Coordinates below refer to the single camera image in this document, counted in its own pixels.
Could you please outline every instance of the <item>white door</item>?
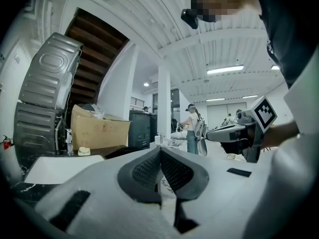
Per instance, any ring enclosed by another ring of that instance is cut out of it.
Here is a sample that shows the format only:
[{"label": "white door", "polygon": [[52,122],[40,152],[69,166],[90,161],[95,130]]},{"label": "white door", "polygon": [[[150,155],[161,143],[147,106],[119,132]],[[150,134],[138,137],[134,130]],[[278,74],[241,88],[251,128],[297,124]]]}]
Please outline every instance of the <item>white door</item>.
[{"label": "white door", "polygon": [[207,106],[208,129],[220,127],[228,117],[227,105]]},{"label": "white door", "polygon": [[235,118],[237,110],[246,110],[246,103],[229,104],[227,105],[228,113],[231,114],[232,118]]},{"label": "white door", "polygon": [[22,42],[16,44],[4,61],[0,74],[0,85],[4,91],[0,92],[0,142],[2,135],[13,138],[15,107],[30,63],[31,58],[23,49]]}]

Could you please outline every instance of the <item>fire extinguisher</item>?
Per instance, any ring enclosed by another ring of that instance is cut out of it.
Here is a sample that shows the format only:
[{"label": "fire extinguisher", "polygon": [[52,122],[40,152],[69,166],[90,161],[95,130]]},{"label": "fire extinguisher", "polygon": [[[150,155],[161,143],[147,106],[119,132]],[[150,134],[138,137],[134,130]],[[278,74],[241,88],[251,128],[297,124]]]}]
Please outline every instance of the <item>fire extinguisher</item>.
[{"label": "fire extinguisher", "polygon": [[11,140],[7,136],[4,135],[4,137],[5,139],[3,140],[3,147],[6,150],[6,149],[9,149],[12,146],[12,144],[11,144]]}]

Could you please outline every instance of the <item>white shirt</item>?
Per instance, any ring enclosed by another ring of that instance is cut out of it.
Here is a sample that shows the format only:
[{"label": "white shirt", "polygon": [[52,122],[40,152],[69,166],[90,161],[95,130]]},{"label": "white shirt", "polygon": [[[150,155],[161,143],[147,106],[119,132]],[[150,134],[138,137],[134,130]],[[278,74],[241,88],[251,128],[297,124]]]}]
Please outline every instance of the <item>white shirt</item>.
[{"label": "white shirt", "polygon": [[188,131],[194,131],[194,128],[196,128],[196,125],[199,121],[199,118],[197,116],[197,113],[189,114],[191,117],[191,122],[188,124]]}]

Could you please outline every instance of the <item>cardboard box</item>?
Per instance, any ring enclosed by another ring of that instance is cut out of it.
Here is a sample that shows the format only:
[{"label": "cardboard box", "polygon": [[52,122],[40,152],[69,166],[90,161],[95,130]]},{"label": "cardboard box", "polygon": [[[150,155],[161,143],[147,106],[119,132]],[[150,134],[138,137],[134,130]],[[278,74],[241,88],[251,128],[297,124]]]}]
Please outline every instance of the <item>cardboard box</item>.
[{"label": "cardboard box", "polygon": [[80,147],[101,149],[118,145],[127,146],[130,122],[113,115],[94,118],[94,112],[73,107],[71,117],[73,149]]}]

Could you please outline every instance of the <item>person's arm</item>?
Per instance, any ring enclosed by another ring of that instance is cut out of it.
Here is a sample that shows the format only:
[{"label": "person's arm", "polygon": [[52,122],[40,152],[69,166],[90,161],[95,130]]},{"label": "person's arm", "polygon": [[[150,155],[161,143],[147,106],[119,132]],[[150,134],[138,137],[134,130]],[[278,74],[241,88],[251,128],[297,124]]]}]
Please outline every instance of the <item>person's arm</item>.
[{"label": "person's arm", "polygon": [[188,125],[189,123],[191,123],[192,118],[188,117],[187,120],[185,120],[184,122],[181,123],[182,126]]},{"label": "person's arm", "polygon": [[270,127],[265,133],[261,148],[278,147],[284,141],[297,136],[299,130],[295,121]]}]

